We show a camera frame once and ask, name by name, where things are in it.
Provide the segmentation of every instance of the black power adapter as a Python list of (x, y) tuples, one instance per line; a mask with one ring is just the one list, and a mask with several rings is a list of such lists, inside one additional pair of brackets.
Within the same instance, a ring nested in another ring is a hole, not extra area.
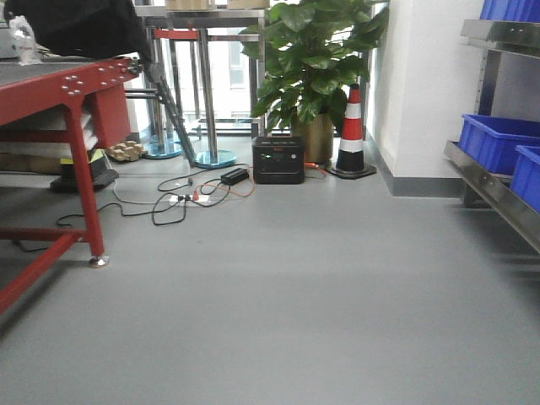
[(247, 169), (238, 168), (221, 175), (221, 182), (226, 186), (234, 186), (235, 184), (249, 178), (250, 174)]

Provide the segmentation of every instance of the orange and white traffic cone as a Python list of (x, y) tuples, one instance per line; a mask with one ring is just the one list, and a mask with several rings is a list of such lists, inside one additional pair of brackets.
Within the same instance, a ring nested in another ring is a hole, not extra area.
[(360, 107), (360, 87), (358, 84), (351, 84), (337, 163), (335, 167), (328, 170), (342, 179), (359, 179), (376, 173), (374, 166), (364, 163), (364, 136)]

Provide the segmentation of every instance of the table foot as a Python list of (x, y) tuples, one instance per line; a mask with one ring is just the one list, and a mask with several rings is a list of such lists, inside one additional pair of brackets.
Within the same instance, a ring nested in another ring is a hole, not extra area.
[(92, 268), (102, 268), (109, 264), (108, 256), (92, 256), (90, 259), (90, 267)]
[(220, 167), (231, 166), (236, 162), (236, 155), (228, 150), (219, 150), (217, 159), (212, 159), (209, 151), (197, 154), (194, 165), (204, 169), (219, 169)]

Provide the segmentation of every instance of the plant pot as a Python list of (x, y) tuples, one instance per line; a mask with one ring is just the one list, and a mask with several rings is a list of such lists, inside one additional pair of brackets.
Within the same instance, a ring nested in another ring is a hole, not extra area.
[(319, 114), (308, 125), (295, 122), (291, 134), (305, 143), (305, 162), (326, 164), (332, 158), (334, 126), (328, 114)]

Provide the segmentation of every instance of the blue plastic bin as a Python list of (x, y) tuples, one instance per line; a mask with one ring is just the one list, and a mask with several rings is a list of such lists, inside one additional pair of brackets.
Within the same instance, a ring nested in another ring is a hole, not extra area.
[(540, 211), (540, 147), (517, 146), (518, 159), (510, 189)]
[(491, 173), (514, 173), (517, 145), (540, 146), (540, 122), (464, 114), (458, 146)]
[(510, 0), (484, 0), (480, 19), (505, 20)]
[(522, 2), (521, 9), (517, 11), (516, 21), (540, 22), (540, 1), (527, 0)]
[(540, 0), (485, 0), (480, 19), (540, 22)]

